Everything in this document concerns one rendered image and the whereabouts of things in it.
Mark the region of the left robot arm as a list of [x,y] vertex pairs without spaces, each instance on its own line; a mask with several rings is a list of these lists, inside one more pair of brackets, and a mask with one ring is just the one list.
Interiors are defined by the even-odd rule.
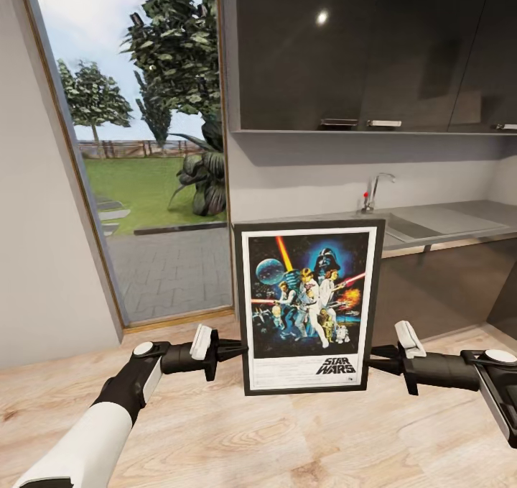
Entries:
[[144,342],[103,386],[77,423],[12,488],[108,488],[119,456],[161,376],[204,370],[215,379],[218,362],[245,354],[241,340],[219,339],[199,324],[194,342]]

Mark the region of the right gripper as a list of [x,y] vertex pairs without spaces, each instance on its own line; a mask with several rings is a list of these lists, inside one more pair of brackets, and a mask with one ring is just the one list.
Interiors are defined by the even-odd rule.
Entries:
[[414,356],[413,359],[408,359],[401,342],[397,343],[398,348],[394,344],[372,346],[373,358],[366,359],[363,363],[368,367],[398,376],[404,373],[410,395],[419,396],[418,384],[451,388],[450,366],[444,354],[426,352],[425,357]]

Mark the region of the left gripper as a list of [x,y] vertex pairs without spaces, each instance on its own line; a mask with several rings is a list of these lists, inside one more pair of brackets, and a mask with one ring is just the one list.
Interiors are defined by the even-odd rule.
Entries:
[[195,360],[190,351],[192,343],[184,343],[180,349],[179,366],[182,372],[204,370],[207,381],[215,379],[218,362],[223,362],[235,356],[245,354],[249,346],[241,346],[241,340],[219,339],[218,330],[212,330],[210,348],[207,349],[204,360]]

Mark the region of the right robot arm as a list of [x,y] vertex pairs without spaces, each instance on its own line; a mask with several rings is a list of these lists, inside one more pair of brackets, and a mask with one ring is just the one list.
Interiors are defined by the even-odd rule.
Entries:
[[[366,366],[404,373],[410,395],[417,385],[480,390],[511,448],[517,449],[517,357],[501,350],[462,350],[460,355],[427,353],[407,321],[395,324],[398,348],[372,346]],[[376,357],[376,358],[375,358]]]

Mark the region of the poster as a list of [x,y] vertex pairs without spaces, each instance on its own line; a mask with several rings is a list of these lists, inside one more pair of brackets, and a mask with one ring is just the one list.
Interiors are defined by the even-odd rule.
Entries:
[[245,396],[366,391],[385,225],[234,224]]

